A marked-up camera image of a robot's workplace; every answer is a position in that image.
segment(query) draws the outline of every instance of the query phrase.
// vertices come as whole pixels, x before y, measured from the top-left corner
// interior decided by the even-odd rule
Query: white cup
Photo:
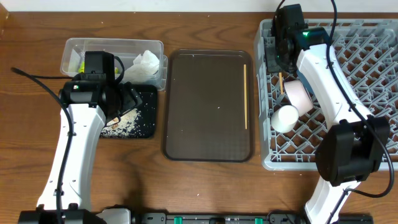
[[[302,82],[298,80],[285,82],[285,91],[290,103],[297,108],[298,116],[303,116],[313,108],[310,95]]]
[[[299,112],[292,105],[281,107],[271,117],[271,126],[279,133],[287,133],[293,130],[299,120]]]

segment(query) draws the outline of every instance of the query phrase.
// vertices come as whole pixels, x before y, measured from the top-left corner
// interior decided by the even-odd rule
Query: green clip
[[[262,218],[255,218],[254,219],[254,224],[262,224]]]
[[[174,217],[174,224],[182,224],[182,217]]]

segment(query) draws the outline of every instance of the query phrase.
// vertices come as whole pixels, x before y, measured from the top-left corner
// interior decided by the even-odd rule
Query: plastic container
[[[104,50],[118,56],[128,69],[133,65],[133,60],[146,50],[150,50],[159,59],[159,71],[155,77],[143,83],[133,84],[154,85],[158,90],[164,90],[167,78],[167,57],[163,55],[163,43],[159,40],[130,40],[130,39],[105,39],[105,38],[71,38],[67,40],[61,62],[61,73],[71,77],[78,73],[86,51]]]
[[[330,32],[332,19],[306,19],[309,27],[322,26]],[[299,117],[289,133],[278,133],[270,126],[274,112],[289,104],[281,95],[277,73],[267,73],[265,49],[275,47],[271,37],[272,20],[260,23],[254,40],[254,61],[259,87],[259,132],[262,165],[268,170],[316,170],[315,151],[327,129],[315,96],[313,109]],[[391,132],[387,149],[398,159],[398,20],[338,19],[333,46],[339,65],[354,92],[376,116],[385,116]],[[298,79],[290,73],[285,81]],[[380,170],[388,170],[383,157]]]

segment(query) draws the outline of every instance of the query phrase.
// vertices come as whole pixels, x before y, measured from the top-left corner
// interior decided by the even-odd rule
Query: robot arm
[[[76,204],[79,209],[91,210],[90,185],[95,151],[101,130],[105,126],[105,114],[97,106],[90,108],[88,104],[71,104],[68,107],[71,115],[74,136],[69,150],[68,161],[63,175],[62,209]],[[61,132],[57,151],[52,165],[49,181],[37,202],[38,207],[55,210],[55,191],[60,172],[62,158],[68,139],[68,121],[61,111]]]
[[[310,46],[309,50],[302,50],[298,55],[297,69],[311,85],[323,114],[325,115],[326,127],[329,130],[333,125],[339,124],[342,119],[347,120],[349,123],[353,123],[360,121],[360,118],[354,111],[349,109],[346,99],[337,87],[330,73],[330,69],[328,68],[325,52],[326,44],[313,45]],[[335,50],[332,46],[330,47],[329,54],[331,60],[336,64],[333,66],[333,69],[341,85],[351,98],[351,101],[356,103],[358,111],[365,118],[368,115],[372,115],[350,87],[343,71],[341,71],[340,66],[338,66]]]
[[[315,152],[315,161],[321,175],[312,198],[305,205],[310,223],[327,223],[331,212],[338,206],[331,222],[338,220],[338,213],[347,197],[340,197],[347,188],[356,188],[371,172],[378,170],[383,151],[373,141],[360,118],[352,111],[336,84],[326,61],[326,43],[329,36],[322,27],[308,29],[299,4],[277,10],[273,21],[277,66],[267,66],[268,72],[299,70],[310,84],[325,115],[328,133]],[[327,52],[338,81],[359,113],[368,118],[375,132],[385,144],[389,124],[385,118],[372,118],[371,112],[360,102],[338,66],[335,50]]]
[[[311,85],[312,90],[325,115],[326,126],[328,130],[335,124],[339,124],[342,119],[347,120],[349,123],[360,121],[358,116],[351,110],[341,94],[340,89],[337,87],[330,70],[328,68],[326,58],[326,44],[310,46],[309,50],[302,50],[297,60],[297,68],[307,79]],[[335,50],[330,47],[330,58],[336,62]],[[354,94],[350,87],[344,73],[336,62],[333,66],[340,83],[345,88],[351,101],[357,103],[357,109],[361,114],[366,117],[371,112],[363,106],[358,97]],[[347,188],[355,189],[360,182],[354,180],[342,183],[337,187],[333,187],[329,181],[325,181],[322,177],[319,178],[317,187],[311,199],[305,204],[305,213],[310,223],[326,223],[331,211],[338,204],[339,198],[343,191]],[[343,199],[337,209],[331,222],[338,220],[338,214],[347,197]]]

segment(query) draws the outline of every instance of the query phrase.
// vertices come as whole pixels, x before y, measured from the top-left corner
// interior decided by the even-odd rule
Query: wooden chopstick
[[[244,128],[248,128],[248,90],[246,88],[246,64],[243,65],[244,78]]]
[[[283,95],[284,93],[284,85],[282,79],[282,72],[279,72],[279,87],[280,87],[280,94]]]

